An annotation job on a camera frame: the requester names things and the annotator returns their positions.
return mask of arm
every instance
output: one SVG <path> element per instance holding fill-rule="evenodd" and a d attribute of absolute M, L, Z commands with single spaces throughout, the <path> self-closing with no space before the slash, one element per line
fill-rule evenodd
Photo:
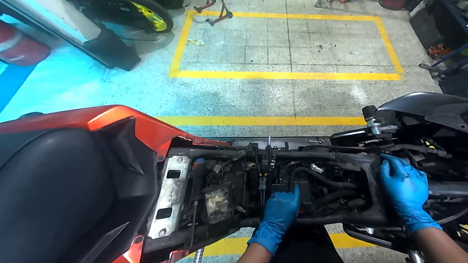
<path fill-rule="evenodd" d="M 426 259 L 431 263 L 468 262 L 468 254 L 423 210 L 429 196 L 426 173 L 401 158 L 380 156 L 384 159 L 380 166 L 384 189 Z"/>
<path fill-rule="evenodd" d="M 237 261 L 237 263 L 257 263 L 257 262 L 270 262 L 272 254 L 262 245 L 252 243 L 247 247 L 244 254 Z"/>
<path fill-rule="evenodd" d="M 468 254 L 439 228 L 417 230 L 414 237 L 428 262 L 468 262 Z"/>
<path fill-rule="evenodd" d="M 299 212 L 299 186 L 294 193 L 276 192 L 266 202 L 263 221 L 247 242 L 247 250 L 237 263 L 269 262 L 289 226 Z"/>

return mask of screwdriver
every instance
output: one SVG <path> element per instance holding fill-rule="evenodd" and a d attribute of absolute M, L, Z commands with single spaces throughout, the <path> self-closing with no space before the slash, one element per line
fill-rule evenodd
<path fill-rule="evenodd" d="M 190 247 L 193 246 L 193 239 L 195 238 L 195 223 L 197 217 L 197 205 L 198 201 L 203 198 L 202 189 L 203 183 L 205 182 L 206 174 L 206 163 L 205 159 L 198 158 L 195 160 L 190 173 L 192 177 L 192 194 L 190 195 L 190 201 L 193 202 L 193 222 L 192 222 L 192 236 L 190 239 Z"/>

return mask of workshop floor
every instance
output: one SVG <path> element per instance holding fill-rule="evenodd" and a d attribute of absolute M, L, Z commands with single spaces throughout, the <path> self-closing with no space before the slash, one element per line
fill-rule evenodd
<path fill-rule="evenodd" d="M 234 17 L 211 27 L 207 15 L 189 12 L 203 2 L 172 11 L 172 33 L 136 43 L 142 62 L 131 72 L 106 69 L 51 40 L 55 51 L 11 98 L 0 121 L 124 104 L 205 137 L 330 135 L 361 127 L 363 120 L 353 117 L 363 106 L 440 92 L 417 67 L 429 61 L 408 12 L 368 0 L 333 1 L 328 9 L 315 8 L 316 0 L 226 0 Z M 208 14 L 220 8 L 218 1 Z M 204 262 L 234 262 L 250 231 L 219 243 Z M 335 237 L 345 262 L 404 262 L 402 254 Z"/>

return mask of metal plate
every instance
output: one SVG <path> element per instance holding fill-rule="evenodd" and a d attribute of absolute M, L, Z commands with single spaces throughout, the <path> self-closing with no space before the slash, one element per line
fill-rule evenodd
<path fill-rule="evenodd" d="M 148 236 L 152 239 L 168 236 L 177 230 L 180 214 L 182 211 L 185 190 L 187 188 L 188 170 L 190 159 L 186 156 L 173 156 L 167 158 L 162 170 L 164 177 L 159 193 L 156 210 L 154 211 Z M 171 170 L 180 171 L 179 178 L 167 178 Z M 172 208 L 172 213 L 167 218 L 156 219 L 160 209 Z"/>

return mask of paddock stand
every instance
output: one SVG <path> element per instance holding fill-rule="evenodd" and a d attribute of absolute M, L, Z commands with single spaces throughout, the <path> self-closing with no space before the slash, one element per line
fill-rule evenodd
<path fill-rule="evenodd" d="M 224 0 L 221 0 L 221 2 L 223 2 L 223 7 L 221 8 L 221 13 L 219 14 L 219 17 L 216 18 L 215 20 L 211 20 L 209 18 L 207 18 L 205 21 L 207 21 L 211 26 L 214 26 L 216 23 L 226 19 L 226 18 L 232 18 L 233 17 L 233 13 L 231 11 L 229 11 L 227 9 L 227 6 L 226 6 L 226 3 L 224 2 Z M 200 7 L 193 7 L 199 14 L 202 13 L 202 10 L 203 9 L 206 9 L 212 5 L 214 5 L 216 3 L 216 0 L 206 0 L 206 4 L 205 5 L 202 5 Z"/>

